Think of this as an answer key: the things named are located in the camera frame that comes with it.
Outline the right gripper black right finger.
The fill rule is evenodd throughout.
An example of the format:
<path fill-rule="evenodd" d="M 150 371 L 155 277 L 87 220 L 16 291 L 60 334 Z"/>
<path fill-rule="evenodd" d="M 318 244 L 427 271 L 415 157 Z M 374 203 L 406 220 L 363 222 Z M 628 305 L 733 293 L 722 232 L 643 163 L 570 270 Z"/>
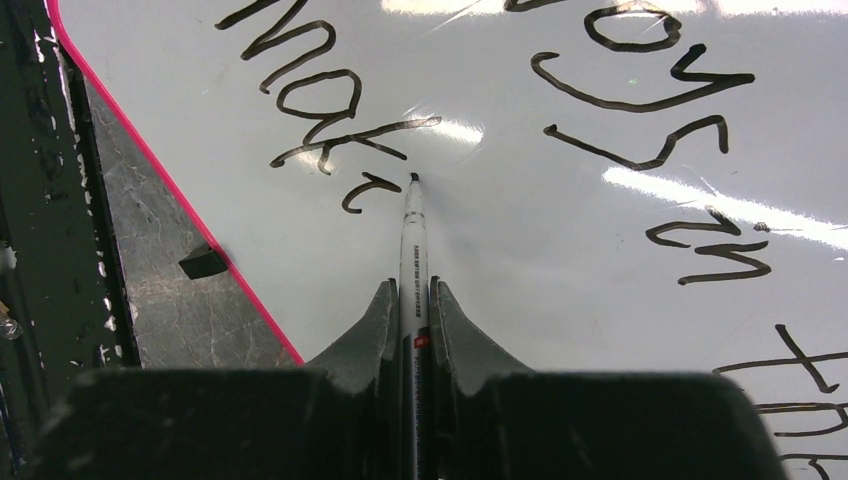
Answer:
<path fill-rule="evenodd" d="M 430 283 L 444 479 L 782 479 L 752 403 L 694 372 L 536 371 Z"/>

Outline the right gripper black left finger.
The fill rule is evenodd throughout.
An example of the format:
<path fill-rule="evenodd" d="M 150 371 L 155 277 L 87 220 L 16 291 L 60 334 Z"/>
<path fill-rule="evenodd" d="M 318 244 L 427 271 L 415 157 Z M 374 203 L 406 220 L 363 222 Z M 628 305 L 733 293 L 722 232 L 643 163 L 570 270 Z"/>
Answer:
<path fill-rule="evenodd" d="M 395 479 L 398 294 L 301 367 L 98 370 L 54 407 L 27 479 Z"/>

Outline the whiteboard with pink frame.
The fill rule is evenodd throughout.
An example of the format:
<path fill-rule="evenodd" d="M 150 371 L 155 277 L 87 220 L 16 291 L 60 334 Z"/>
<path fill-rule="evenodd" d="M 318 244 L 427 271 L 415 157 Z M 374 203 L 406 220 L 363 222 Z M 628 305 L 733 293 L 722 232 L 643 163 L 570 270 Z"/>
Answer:
<path fill-rule="evenodd" d="M 847 475 L 843 1 L 52 1 L 291 354 L 429 271 L 545 370 L 715 372 Z"/>

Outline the black whiteboard clip foot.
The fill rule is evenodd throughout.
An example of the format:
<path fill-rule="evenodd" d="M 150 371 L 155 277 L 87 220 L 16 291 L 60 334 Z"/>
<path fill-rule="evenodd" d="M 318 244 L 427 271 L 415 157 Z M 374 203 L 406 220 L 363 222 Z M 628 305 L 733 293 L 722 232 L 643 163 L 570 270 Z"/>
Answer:
<path fill-rule="evenodd" d="M 228 270 L 228 264 L 221 254 L 208 244 L 192 250 L 178 261 L 178 266 L 190 280 L 215 276 Z"/>

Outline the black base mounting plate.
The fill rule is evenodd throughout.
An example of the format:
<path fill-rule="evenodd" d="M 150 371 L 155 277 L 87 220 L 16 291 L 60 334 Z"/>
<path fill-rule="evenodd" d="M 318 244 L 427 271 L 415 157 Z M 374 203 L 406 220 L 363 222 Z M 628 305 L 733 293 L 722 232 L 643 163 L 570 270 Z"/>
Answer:
<path fill-rule="evenodd" d="M 43 1 L 1 5 L 1 474 L 94 369 L 140 363 L 92 111 Z"/>

